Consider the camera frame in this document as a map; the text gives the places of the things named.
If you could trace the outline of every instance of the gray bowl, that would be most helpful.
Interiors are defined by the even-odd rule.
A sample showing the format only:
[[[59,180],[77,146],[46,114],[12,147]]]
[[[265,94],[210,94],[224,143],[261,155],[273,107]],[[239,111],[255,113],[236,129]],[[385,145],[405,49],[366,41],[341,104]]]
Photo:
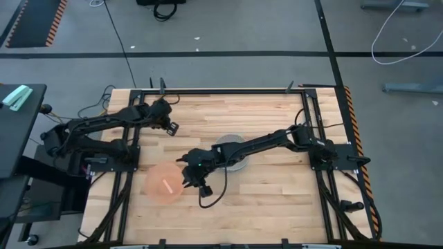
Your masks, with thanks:
[[[218,138],[217,141],[215,141],[215,144],[218,145],[224,142],[245,142],[245,139],[237,134],[228,134]],[[228,170],[228,172],[236,172],[237,170],[243,169],[248,164],[248,162],[249,156],[245,157],[243,160],[234,164],[233,166],[227,167],[226,169]]]

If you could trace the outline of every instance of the orange and black caution tape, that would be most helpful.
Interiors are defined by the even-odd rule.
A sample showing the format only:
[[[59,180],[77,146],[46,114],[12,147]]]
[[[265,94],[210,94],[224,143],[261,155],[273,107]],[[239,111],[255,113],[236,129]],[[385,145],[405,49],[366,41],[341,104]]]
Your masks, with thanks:
[[[57,12],[55,13],[53,24],[49,30],[48,38],[46,38],[46,46],[51,46],[54,43],[55,34],[57,33],[58,26],[62,21],[63,12],[66,9],[66,0],[61,0],[58,6]]]
[[[6,48],[9,48],[9,43],[10,43],[10,41],[11,41],[11,37],[14,35],[15,28],[16,28],[17,25],[19,24],[19,22],[20,22],[20,18],[21,18],[21,16],[24,14],[24,12],[25,12],[25,8],[26,8],[27,5],[28,5],[28,0],[26,0],[25,3],[23,4],[23,7],[21,7],[20,13],[19,13],[19,15],[17,16],[17,19],[15,20],[15,24],[14,24],[14,26],[13,26],[12,29],[11,29],[11,33],[9,34],[9,38],[8,38],[8,40],[6,41],[6,45],[5,45]]]
[[[363,156],[363,148],[361,146],[359,126],[357,124],[357,119],[355,118],[355,111],[354,111],[354,106],[352,105],[351,91],[349,90],[349,87],[345,86],[345,92],[346,92],[347,105],[349,106],[349,112],[351,115],[352,129],[354,130],[357,151],[359,153],[359,156]],[[360,168],[360,170],[363,175],[363,180],[365,182],[366,192],[368,193],[368,196],[373,201],[374,195],[372,194],[372,188],[371,188],[371,184],[369,182],[368,168],[366,168],[366,166],[364,165]],[[374,231],[376,233],[378,233],[379,232],[379,222],[377,220],[377,216],[376,216],[375,211],[372,207],[370,207],[370,211],[371,211],[372,224],[374,225]]]

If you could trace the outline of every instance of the white cable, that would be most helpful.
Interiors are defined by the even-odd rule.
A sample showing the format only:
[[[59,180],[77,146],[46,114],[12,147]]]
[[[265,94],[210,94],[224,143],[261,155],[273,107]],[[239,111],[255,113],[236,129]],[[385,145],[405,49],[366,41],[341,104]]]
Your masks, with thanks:
[[[405,0],[401,0],[401,2],[400,2],[400,4],[394,9],[394,11],[389,15],[389,17],[386,19],[386,21],[385,21],[385,23],[382,25],[382,27],[380,28],[380,31],[379,31],[379,33],[377,34],[377,36],[375,37],[375,40],[374,40],[374,42],[372,43],[372,46],[371,46],[371,55],[372,55],[372,58],[373,58],[373,60],[376,62],[376,63],[378,63],[378,64],[380,64],[380,65],[392,65],[392,64],[396,64],[396,63],[399,63],[399,62],[402,62],[402,61],[405,61],[405,60],[407,60],[407,59],[410,59],[410,58],[412,58],[412,57],[415,57],[415,56],[417,56],[417,55],[421,55],[422,53],[424,53],[424,52],[426,52],[428,49],[430,49],[430,48],[432,48],[432,46],[434,46],[436,43],[437,43],[437,41],[438,41],[438,39],[440,39],[440,37],[443,35],[443,30],[440,32],[440,34],[437,36],[437,38],[435,39],[435,41],[431,44],[431,45],[429,45],[427,48],[425,48],[424,50],[422,50],[422,51],[420,51],[420,52],[418,52],[418,53],[416,53],[416,54],[414,54],[414,55],[411,55],[411,56],[409,56],[409,57],[405,57],[405,58],[403,58],[403,59],[399,59],[399,60],[397,60],[397,61],[393,61],[393,62],[379,62],[377,59],[375,59],[375,56],[374,56],[374,45],[375,45],[375,43],[377,42],[377,40],[378,40],[378,38],[379,38],[379,36],[380,36],[380,34],[381,34],[381,31],[383,31],[383,29],[385,28],[385,25],[388,23],[388,21],[389,21],[389,19],[392,17],[392,15],[398,10],[398,8],[400,8],[400,6],[403,4],[403,2],[404,2]]]
[[[93,5],[92,3],[93,2],[100,2],[99,4],[96,4],[96,5]],[[105,0],[91,0],[90,2],[89,2],[89,6],[91,6],[91,7],[98,7],[98,6],[101,6],[101,5],[103,5],[105,3]]]

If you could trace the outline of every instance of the floor mat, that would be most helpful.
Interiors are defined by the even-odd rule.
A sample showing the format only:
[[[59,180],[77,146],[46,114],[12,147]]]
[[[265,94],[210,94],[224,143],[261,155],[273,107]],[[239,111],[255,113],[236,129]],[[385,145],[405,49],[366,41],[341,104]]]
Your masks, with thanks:
[[[66,0],[27,0],[15,21],[6,47],[51,46],[65,8]]]

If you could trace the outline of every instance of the concrete floor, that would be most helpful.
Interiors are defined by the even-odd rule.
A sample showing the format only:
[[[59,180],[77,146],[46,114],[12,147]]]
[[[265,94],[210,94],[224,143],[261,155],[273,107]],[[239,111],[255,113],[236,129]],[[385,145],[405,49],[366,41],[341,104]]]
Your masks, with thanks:
[[[69,1],[55,43],[50,48],[0,48],[0,53],[119,53],[121,47],[104,6]],[[399,13],[379,38],[377,51],[413,51],[428,46],[441,31],[443,5],[429,1],[422,13]],[[0,30],[19,0],[0,2]],[[228,50],[326,51],[313,1],[189,0],[165,23],[135,2],[109,0],[109,9],[129,52],[183,52]],[[362,10],[355,0],[322,1],[335,51],[370,51],[386,11]],[[433,50],[443,51],[443,41]],[[390,61],[397,58],[382,58]],[[338,58],[344,85],[351,88],[377,207],[383,219],[383,240],[443,245],[441,204],[443,161],[443,97],[440,95],[385,94],[387,82],[441,80],[441,57],[422,57],[380,66],[371,58]],[[138,87],[149,87],[149,77],[164,77],[168,87],[265,87],[296,84],[335,85],[327,57],[170,57],[131,58]],[[95,103],[108,84],[131,88],[123,58],[106,59],[0,59],[0,82],[44,83],[45,102],[63,116]],[[97,108],[90,114],[99,113]],[[37,119],[31,137],[54,124]],[[33,156],[29,142],[25,154]],[[36,223],[41,235],[35,248],[77,241],[81,215],[61,221]],[[16,227],[9,248],[17,243]]]

